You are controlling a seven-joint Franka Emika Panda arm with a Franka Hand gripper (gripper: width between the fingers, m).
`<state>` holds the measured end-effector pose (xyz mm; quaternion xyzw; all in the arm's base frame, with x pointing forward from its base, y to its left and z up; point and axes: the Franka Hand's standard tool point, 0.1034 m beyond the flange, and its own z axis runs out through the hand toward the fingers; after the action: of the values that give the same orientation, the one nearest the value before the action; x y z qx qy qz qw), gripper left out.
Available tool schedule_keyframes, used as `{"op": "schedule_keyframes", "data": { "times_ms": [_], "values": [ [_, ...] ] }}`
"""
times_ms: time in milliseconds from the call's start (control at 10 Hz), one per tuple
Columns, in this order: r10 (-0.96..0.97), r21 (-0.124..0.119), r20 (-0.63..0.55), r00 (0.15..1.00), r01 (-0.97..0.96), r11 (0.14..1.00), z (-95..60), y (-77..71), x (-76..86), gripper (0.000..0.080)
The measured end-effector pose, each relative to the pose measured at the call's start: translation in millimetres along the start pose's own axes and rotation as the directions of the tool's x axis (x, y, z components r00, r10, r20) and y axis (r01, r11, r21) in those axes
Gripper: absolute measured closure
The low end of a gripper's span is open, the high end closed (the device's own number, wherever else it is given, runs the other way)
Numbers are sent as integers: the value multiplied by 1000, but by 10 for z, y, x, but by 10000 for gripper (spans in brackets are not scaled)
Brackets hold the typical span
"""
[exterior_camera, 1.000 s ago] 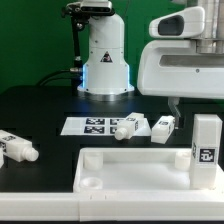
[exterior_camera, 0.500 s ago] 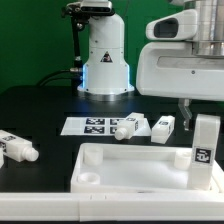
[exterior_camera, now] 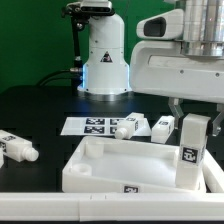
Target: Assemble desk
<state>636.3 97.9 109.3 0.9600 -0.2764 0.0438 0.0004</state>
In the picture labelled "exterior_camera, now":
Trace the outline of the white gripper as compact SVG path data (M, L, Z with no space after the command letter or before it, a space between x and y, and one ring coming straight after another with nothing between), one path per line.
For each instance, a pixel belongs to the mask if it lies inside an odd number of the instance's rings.
M140 21L136 33L131 87L170 97L176 129L182 99L224 103L224 8L174 9Z

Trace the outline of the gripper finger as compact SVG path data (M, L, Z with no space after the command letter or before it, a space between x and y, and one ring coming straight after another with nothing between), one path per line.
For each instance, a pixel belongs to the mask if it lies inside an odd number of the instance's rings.
M216 105L216 111L218 115L212 121L209 134L212 136L218 136L222 130L221 123L224 120L224 103Z

